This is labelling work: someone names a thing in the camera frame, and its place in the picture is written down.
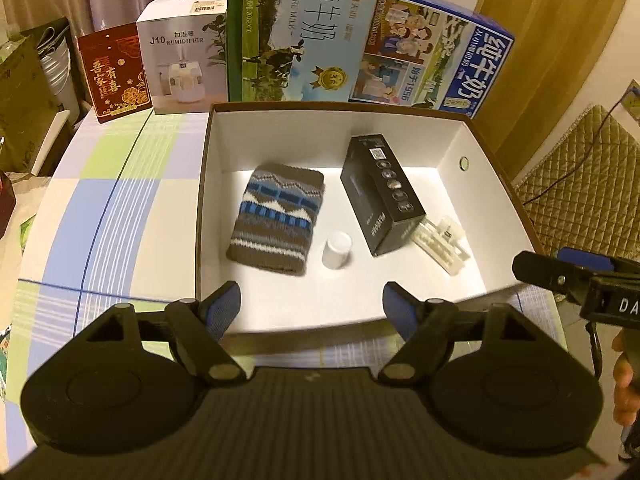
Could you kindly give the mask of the person's right hand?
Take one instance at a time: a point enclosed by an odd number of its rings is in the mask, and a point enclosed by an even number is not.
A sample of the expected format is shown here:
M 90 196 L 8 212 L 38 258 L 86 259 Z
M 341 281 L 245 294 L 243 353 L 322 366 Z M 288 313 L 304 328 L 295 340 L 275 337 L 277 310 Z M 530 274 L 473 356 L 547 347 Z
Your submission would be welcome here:
M 614 411 L 613 418 L 620 426 L 632 426 L 640 408 L 640 396 L 632 386 L 634 370 L 629 363 L 624 345 L 623 332 L 619 332 L 612 341 L 612 349 L 620 355 L 613 368 Z

